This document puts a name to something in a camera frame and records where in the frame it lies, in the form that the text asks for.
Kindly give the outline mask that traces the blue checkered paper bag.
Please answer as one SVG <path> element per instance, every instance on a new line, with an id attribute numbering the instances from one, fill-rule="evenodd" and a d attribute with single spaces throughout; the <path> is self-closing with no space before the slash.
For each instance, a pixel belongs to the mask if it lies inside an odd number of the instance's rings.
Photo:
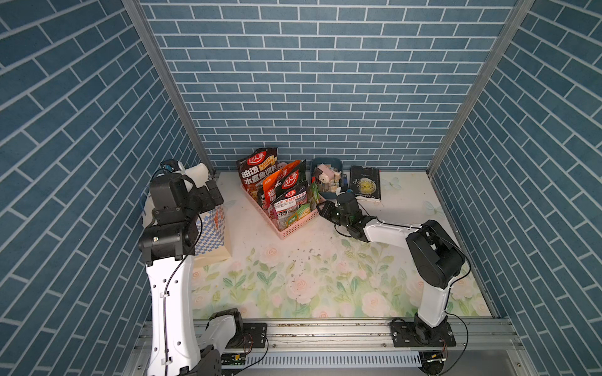
<path id="1" fill-rule="evenodd" d="M 230 238 L 223 206 L 201 214 L 197 225 L 201 238 L 194 248 L 194 268 L 228 260 L 231 257 Z"/>

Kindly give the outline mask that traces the dark brown condiment packet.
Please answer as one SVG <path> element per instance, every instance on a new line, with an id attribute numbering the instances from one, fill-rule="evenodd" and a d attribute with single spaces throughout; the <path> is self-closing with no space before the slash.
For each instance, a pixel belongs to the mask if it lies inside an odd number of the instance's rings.
<path id="1" fill-rule="evenodd" d="M 237 161 L 238 174 L 246 192 L 257 199 L 263 180 L 276 171 L 277 147 L 264 147 Z"/>

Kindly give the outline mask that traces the orange red condiment packet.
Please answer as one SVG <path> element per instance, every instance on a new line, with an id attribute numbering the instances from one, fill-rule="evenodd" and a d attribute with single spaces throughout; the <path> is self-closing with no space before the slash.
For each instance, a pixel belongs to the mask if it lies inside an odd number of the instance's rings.
<path id="1" fill-rule="evenodd" d="M 272 200 L 276 198 L 275 196 L 275 188 L 295 167 L 297 167 L 301 163 L 301 160 L 293 161 L 288 164 L 282 162 L 278 166 L 278 170 L 271 175 L 269 175 L 265 180 L 263 180 L 263 198 L 261 201 L 261 206 L 264 209 L 268 209 Z"/>

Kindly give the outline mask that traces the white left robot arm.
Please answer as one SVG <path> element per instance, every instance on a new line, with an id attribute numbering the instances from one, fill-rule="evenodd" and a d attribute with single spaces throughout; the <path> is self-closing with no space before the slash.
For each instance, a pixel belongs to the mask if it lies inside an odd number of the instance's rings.
<path id="1" fill-rule="evenodd" d="M 236 309 L 215 314 L 202 337 L 194 330 L 191 282 L 202 214 L 222 205 L 216 183 L 194 178 L 180 161 L 160 164 L 149 183 L 152 218 L 138 247 L 152 298 L 149 375 L 220 375 L 228 343 L 242 333 Z"/>

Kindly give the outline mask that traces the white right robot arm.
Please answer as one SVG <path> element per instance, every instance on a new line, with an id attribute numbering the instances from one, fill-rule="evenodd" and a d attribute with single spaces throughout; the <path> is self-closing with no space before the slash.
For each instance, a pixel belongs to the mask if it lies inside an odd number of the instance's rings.
<path id="1" fill-rule="evenodd" d="M 358 241 L 396 247 L 407 244 L 424 283 L 415 322 L 436 328 L 447 319 L 451 286 L 462 278 L 461 269 L 467 257 L 439 222 L 430 219 L 419 226 L 384 222 L 363 213 L 351 192 L 340 194 L 336 202 L 318 204 L 318 212 L 334 226 L 345 228 L 348 235 Z"/>

